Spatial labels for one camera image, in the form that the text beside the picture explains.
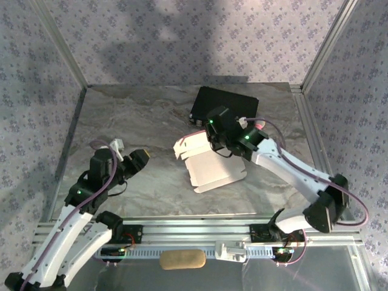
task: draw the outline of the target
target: open box lid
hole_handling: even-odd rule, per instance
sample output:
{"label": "open box lid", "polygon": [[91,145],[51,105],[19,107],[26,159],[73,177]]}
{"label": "open box lid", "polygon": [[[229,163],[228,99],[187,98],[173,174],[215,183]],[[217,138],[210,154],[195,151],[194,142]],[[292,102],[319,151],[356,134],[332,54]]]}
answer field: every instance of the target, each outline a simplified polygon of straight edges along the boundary
{"label": "open box lid", "polygon": [[[222,157],[211,148],[206,132],[200,131],[184,136],[174,147],[175,156],[185,160],[190,181],[196,193],[202,193],[244,179],[247,175],[243,159],[238,156]],[[228,155],[227,149],[219,151]]]}

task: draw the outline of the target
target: patterned wallpaper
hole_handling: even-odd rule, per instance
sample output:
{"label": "patterned wallpaper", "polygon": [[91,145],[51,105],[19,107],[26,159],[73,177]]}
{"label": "patterned wallpaper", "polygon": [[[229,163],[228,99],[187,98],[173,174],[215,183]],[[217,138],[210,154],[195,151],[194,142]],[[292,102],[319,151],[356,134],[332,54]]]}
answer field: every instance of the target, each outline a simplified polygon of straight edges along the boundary
{"label": "patterned wallpaper", "polygon": [[89,84],[304,79],[343,0],[47,1]]}
{"label": "patterned wallpaper", "polygon": [[0,290],[29,260],[33,232],[81,89],[27,1],[0,4]]}
{"label": "patterned wallpaper", "polygon": [[[367,204],[366,249],[388,290],[388,2],[360,0],[308,98],[334,172]],[[362,215],[352,205],[356,218]]]}

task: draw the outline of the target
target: gray marble surface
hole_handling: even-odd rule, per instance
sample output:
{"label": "gray marble surface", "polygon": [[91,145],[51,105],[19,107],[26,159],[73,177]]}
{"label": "gray marble surface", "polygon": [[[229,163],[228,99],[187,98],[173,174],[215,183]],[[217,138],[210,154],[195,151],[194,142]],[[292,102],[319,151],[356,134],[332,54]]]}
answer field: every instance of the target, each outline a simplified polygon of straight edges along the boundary
{"label": "gray marble surface", "polygon": [[[53,217],[58,217],[69,188],[89,167],[95,138],[124,141],[124,154],[147,149],[151,159],[145,169],[128,180],[127,190],[109,198],[99,209],[122,217],[152,215],[205,215],[231,213],[273,214],[282,207],[305,204],[293,187],[264,168],[246,162],[244,180],[195,193],[184,161],[172,149],[184,135],[199,130],[188,115],[200,86],[95,87],[88,89]],[[313,165],[306,135],[288,84],[216,85],[219,89],[259,99],[258,114],[278,124],[287,150]],[[264,128],[271,137],[274,129]]]}

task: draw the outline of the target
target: tan sponge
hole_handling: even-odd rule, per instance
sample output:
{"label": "tan sponge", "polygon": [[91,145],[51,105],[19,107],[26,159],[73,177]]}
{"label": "tan sponge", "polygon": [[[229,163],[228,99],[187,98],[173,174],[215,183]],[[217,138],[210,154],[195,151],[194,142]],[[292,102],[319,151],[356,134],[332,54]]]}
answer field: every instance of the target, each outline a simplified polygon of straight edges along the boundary
{"label": "tan sponge", "polygon": [[198,269],[206,263],[203,250],[166,250],[159,259],[163,270]]}

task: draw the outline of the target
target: black box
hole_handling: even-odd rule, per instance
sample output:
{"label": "black box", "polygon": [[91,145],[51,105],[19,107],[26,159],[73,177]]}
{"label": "black box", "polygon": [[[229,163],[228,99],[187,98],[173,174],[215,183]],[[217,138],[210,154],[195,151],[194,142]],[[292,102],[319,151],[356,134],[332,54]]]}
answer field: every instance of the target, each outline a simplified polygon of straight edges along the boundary
{"label": "black box", "polygon": [[201,87],[189,115],[190,122],[197,126],[205,125],[206,114],[221,105],[232,110],[239,118],[253,118],[256,117],[259,101],[254,97]]}

